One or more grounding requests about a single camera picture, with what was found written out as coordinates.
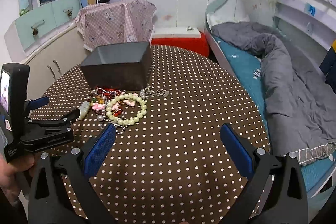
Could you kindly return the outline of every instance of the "polka dot tablecloth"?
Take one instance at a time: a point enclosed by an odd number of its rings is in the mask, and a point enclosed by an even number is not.
[[[244,88],[217,64],[178,47],[151,47],[148,86],[170,95],[148,100],[147,115],[117,135],[90,182],[118,223],[218,223],[246,184],[221,143],[220,128],[229,122],[254,146],[269,150],[262,119]],[[50,103],[31,117],[58,119],[89,94],[76,66],[47,90]],[[125,116],[133,117],[138,107],[125,108]],[[75,142],[51,153],[69,153],[97,136],[96,118],[90,111],[74,123]],[[71,182],[63,179],[76,213],[85,217]]]

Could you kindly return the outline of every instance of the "drawer handle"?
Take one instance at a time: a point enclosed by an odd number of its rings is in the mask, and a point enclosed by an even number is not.
[[[39,33],[39,30],[37,28],[33,28],[33,36],[37,36]]]
[[[50,66],[48,66],[48,69],[49,69],[50,72],[52,73],[52,77],[56,80],[56,76],[55,76],[55,74],[54,74],[53,69],[52,69]]]
[[[67,13],[68,17],[72,17],[72,11],[73,11],[73,7],[69,7],[63,10],[63,12]]]
[[[39,33],[39,30],[37,29],[37,27],[41,26],[42,24],[44,24],[45,21],[44,19],[42,19],[41,21],[35,23],[33,26],[31,26],[31,28],[33,29],[33,36],[37,36]]]
[[[62,73],[61,73],[61,68],[59,67],[57,61],[56,61],[56,60],[53,60],[53,62],[55,63],[55,65],[56,65],[57,68],[58,68],[58,73],[62,74]]]

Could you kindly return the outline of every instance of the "red stool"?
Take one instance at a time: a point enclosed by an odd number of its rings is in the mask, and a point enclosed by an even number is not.
[[[185,48],[186,50],[191,50],[205,57],[209,57],[209,45],[202,32],[201,38],[154,38],[151,44]]]

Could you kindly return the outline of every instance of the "gray box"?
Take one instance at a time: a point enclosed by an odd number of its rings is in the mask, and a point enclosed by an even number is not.
[[[91,89],[141,90],[152,72],[149,42],[111,44],[97,47],[80,68]]]

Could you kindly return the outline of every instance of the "pink charm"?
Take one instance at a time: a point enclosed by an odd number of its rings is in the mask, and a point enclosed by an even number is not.
[[[126,103],[126,105],[134,107],[135,106],[135,101],[130,102],[129,100],[124,100],[124,103]]]
[[[119,103],[116,103],[113,107],[112,107],[112,110],[118,110],[120,107],[120,104]]]
[[[92,109],[96,112],[99,112],[105,108],[105,104],[98,104],[98,103],[93,103],[92,104]]]

